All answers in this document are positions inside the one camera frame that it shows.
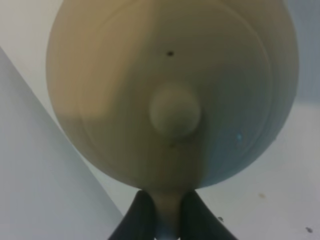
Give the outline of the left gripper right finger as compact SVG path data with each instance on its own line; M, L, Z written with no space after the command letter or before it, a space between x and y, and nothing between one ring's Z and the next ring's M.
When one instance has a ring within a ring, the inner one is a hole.
M179 234L181 240L237 240L195 191L181 200Z

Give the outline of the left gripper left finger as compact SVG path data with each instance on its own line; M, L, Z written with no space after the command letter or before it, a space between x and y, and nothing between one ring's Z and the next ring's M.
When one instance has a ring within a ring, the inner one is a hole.
M157 213L151 196L139 190L126 215L109 240L154 240Z

